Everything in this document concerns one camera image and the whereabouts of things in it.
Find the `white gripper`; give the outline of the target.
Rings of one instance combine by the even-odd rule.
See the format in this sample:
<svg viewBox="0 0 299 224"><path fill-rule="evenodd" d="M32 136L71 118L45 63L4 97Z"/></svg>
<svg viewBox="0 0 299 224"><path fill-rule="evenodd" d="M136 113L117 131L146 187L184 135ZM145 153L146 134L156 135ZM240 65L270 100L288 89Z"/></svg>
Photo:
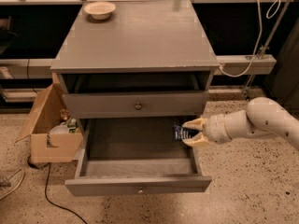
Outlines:
<svg viewBox="0 0 299 224"><path fill-rule="evenodd" d="M208 140L217 144L231 142L225 128L224 115L213 115L208 119L198 118L187 121L183 124L184 128L203 131L193 138L183 139L182 142L189 147L200 147L208 144Z"/></svg>

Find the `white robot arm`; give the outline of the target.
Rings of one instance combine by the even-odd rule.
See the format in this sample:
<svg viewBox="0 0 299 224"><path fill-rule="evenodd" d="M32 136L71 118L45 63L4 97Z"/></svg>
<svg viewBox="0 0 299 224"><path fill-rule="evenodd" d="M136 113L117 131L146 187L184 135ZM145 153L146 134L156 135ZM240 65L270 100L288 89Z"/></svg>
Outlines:
<svg viewBox="0 0 299 224"><path fill-rule="evenodd" d="M266 97L251 100L243 110L213 115L207 119L194 119L185 122L182 127L198 131L194 137L182 140L189 147L210 142L224 144L236 138L266 139L279 136L299 150L299 120Z"/></svg>

